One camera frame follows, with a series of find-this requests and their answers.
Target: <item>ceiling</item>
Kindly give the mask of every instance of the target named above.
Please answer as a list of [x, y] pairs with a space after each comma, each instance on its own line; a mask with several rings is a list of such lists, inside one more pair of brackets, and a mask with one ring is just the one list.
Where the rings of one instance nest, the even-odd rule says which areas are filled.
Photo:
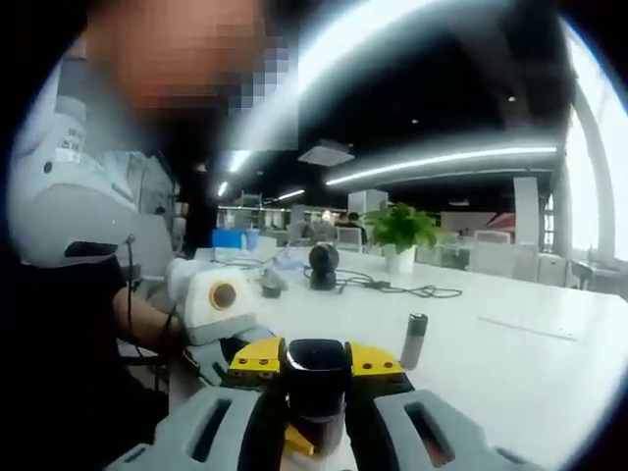
[[[289, 12], [291, 24], [300, 24], [301, 31], [320, 27], [354, 2], [313, 3], [301, 2], [298, 11]], [[364, 188], [354, 184], [331, 191], [325, 179], [343, 167], [377, 167], [384, 157], [394, 159], [400, 146], [416, 146], [415, 158], [421, 158], [426, 142], [538, 135], [560, 148], [572, 75], [555, 4], [500, 3], [508, 7], [472, 9], [448, 2], [447, 9], [410, 15], [383, 31], [368, 43], [368, 51], [329, 70], [301, 100], [294, 148], [258, 152], [236, 178], [220, 170], [211, 176], [212, 182], [230, 181], [224, 201], [241, 190], [269, 198], [303, 188], [303, 195], [282, 203], [342, 207], [350, 190]], [[320, 139], [350, 145], [355, 160], [332, 169], [298, 162]], [[557, 152], [535, 163], [531, 175], [539, 177], [541, 194], [549, 192], [550, 171], [559, 160]], [[385, 189], [391, 200], [431, 211], [451, 209], [448, 203], [456, 198], [470, 203], [461, 210], [508, 211], [512, 178], [522, 175], [511, 169], [453, 176], [455, 169], [449, 168], [443, 173], [419, 180], [421, 174], [401, 173], [364, 187]], [[404, 182], [404, 177], [414, 180]]]

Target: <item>black cable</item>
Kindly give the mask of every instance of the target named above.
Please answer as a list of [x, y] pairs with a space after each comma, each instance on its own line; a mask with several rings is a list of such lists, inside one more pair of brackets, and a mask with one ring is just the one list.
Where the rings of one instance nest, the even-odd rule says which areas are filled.
[[132, 283], [132, 279], [133, 279], [133, 250], [131, 248], [131, 245], [133, 244], [133, 241], [135, 240], [135, 236], [134, 235], [129, 235], [129, 237], [127, 237], [127, 249], [129, 251], [129, 275], [127, 276], [127, 322], [129, 323], [129, 337], [131, 338], [131, 341], [133, 342], [133, 346], [135, 347], [135, 350], [137, 351], [137, 354], [143, 358], [144, 355], [141, 352], [141, 350], [139, 349], [139, 347], [135, 344], [137, 342], [137, 338], [135, 337], [135, 333], [133, 332], [133, 324], [132, 324], [132, 315], [131, 315], [131, 283]]
[[[311, 276], [308, 274], [308, 271], [312, 270], [312, 267], [304, 267], [303, 268], [303, 276], [308, 280]], [[338, 294], [342, 294], [346, 287], [363, 287], [367, 289], [374, 289], [376, 291], [385, 293], [385, 294], [402, 294], [408, 293], [422, 298], [435, 298], [435, 299], [450, 299], [452, 297], [458, 297], [462, 294], [461, 289], [455, 288], [439, 288], [433, 285], [425, 285], [417, 288], [397, 288], [392, 287], [389, 282], [385, 282], [382, 280], [375, 280], [370, 275], [365, 273], [356, 272], [353, 270], [336, 270], [337, 273], [346, 273], [351, 275], [351, 277], [336, 280], [336, 286], [338, 287]]]

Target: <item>battery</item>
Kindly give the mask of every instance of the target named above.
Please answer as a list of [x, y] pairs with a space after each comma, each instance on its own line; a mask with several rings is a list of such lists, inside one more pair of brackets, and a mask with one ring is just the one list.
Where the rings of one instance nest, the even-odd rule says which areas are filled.
[[410, 314], [408, 329], [405, 333], [405, 343], [399, 363], [406, 370], [413, 370], [419, 363], [419, 355], [423, 347], [423, 339], [428, 330], [428, 316], [425, 314]]

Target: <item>wire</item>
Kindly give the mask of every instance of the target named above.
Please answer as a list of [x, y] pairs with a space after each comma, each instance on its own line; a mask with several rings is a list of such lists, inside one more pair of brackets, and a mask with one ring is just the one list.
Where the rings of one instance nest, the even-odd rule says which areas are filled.
[[[135, 336], [135, 333], [133, 331], [133, 323], [132, 323], [132, 315], [131, 315], [131, 298], [132, 298], [132, 292], [131, 292], [131, 284], [132, 284], [132, 278], [133, 278], [133, 250], [132, 250], [132, 244], [135, 241], [135, 236], [134, 235], [129, 235], [129, 237], [127, 237], [126, 240], [126, 244], [127, 244], [127, 248], [129, 251], [129, 265], [130, 265], [130, 270], [129, 270], [129, 276], [127, 279], [127, 322], [129, 323], [129, 337], [131, 338], [131, 341], [133, 342], [133, 346], [135, 347], [135, 350], [137, 351], [137, 354], [141, 357], [144, 358], [144, 354], [141, 352], [141, 350], [139, 349], [139, 347], [137, 346], [136, 342], [137, 342], [137, 337]], [[164, 322], [164, 325], [162, 327], [162, 331], [159, 334], [159, 340], [160, 343], [164, 341], [164, 338], [166, 336], [166, 333], [168, 331], [168, 329], [170, 328], [170, 325], [172, 324], [172, 320], [173, 317], [175, 316], [175, 309], [176, 307], [173, 307], [171, 309], [170, 312], [167, 313], [167, 318], [166, 318], [166, 322]]]
[[132, 249], [132, 244], [135, 241], [135, 236], [133, 234], [129, 235], [127, 237], [127, 249], [129, 251], [129, 274], [127, 276], [127, 322], [129, 323], [129, 337], [131, 338], [131, 341], [133, 342], [133, 346], [135, 347], [135, 350], [137, 351], [137, 354], [143, 358], [144, 355], [141, 352], [141, 350], [139, 349], [139, 347], [135, 344], [137, 342], [137, 339], [135, 337], [135, 333], [133, 332], [133, 323], [132, 323], [132, 315], [131, 315], [131, 284], [132, 284], [132, 279], [133, 279], [133, 249]]
[[[304, 267], [303, 275], [308, 280], [311, 276], [308, 274], [308, 271], [312, 270], [312, 267]], [[425, 285], [417, 288], [397, 288], [392, 287], [389, 282], [385, 282], [383, 280], [375, 280], [370, 275], [361, 272], [355, 272], [353, 270], [336, 270], [337, 273], [340, 274], [348, 274], [349, 278], [345, 278], [343, 280], [336, 280], [337, 293], [343, 294], [344, 289], [346, 287], [363, 287], [367, 289], [374, 289], [379, 292], [383, 292], [386, 294], [412, 294], [422, 298], [436, 298], [436, 299], [449, 299], [452, 297], [458, 297], [462, 294], [461, 289], [455, 288], [439, 288], [433, 285]]]

